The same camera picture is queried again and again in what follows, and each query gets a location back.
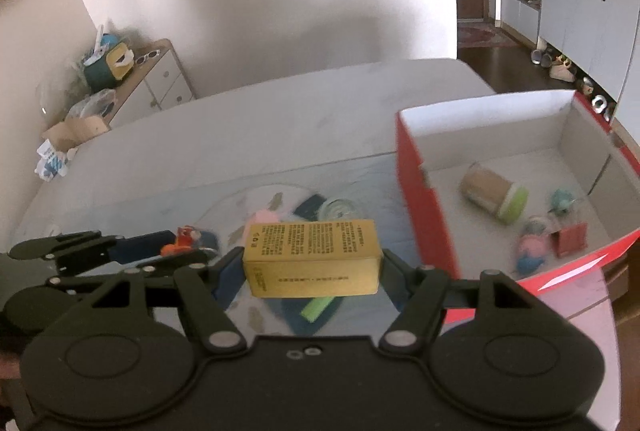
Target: red rug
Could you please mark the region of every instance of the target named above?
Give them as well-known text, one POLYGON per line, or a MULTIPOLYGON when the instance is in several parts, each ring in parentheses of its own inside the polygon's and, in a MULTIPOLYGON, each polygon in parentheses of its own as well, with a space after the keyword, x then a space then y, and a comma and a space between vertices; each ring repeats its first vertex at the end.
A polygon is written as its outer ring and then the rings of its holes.
POLYGON ((492 48, 518 46, 499 28, 489 23, 458 23, 458 48, 492 48))

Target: silver bolt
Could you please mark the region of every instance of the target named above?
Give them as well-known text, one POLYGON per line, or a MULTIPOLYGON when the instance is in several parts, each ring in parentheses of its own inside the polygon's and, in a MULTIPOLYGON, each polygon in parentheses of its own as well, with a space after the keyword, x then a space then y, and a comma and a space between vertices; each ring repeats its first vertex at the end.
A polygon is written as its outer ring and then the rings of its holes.
POLYGON ((293 361, 299 361, 300 359, 305 358, 305 354, 300 350, 289 350, 287 351, 287 358, 292 359, 293 361))
POLYGON ((318 348, 317 346, 309 346, 305 348, 305 355, 310 357, 316 357, 322 353, 322 348, 318 348))
POLYGON ((216 348, 233 348, 239 345, 241 340, 240 335, 236 334, 236 332, 222 331, 209 335, 209 344, 216 348))
POLYGON ((385 334, 385 340, 393 347, 406 348, 414 345, 418 337, 407 330, 394 330, 393 332, 385 334))

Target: shoebox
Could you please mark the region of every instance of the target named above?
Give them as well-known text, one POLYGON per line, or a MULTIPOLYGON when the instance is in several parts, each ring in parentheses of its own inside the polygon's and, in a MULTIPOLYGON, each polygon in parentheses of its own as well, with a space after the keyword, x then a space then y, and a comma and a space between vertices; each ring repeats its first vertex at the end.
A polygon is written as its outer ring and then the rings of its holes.
POLYGON ((378 291, 381 258, 373 220, 255 223, 242 266, 256 297, 354 296, 378 291))
POLYGON ((420 257, 454 278, 497 269, 538 295, 611 263, 640 236, 640 164, 626 146, 614 145, 609 125, 580 93, 533 91, 412 107, 398 112, 396 127, 398 180, 420 257), (475 162, 528 189, 526 207, 511 225, 461 194, 475 162), (586 247, 561 258, 552 253, 522 277, 515 250, 524 223, 548 213, 556 189, 578 199, 586 247))

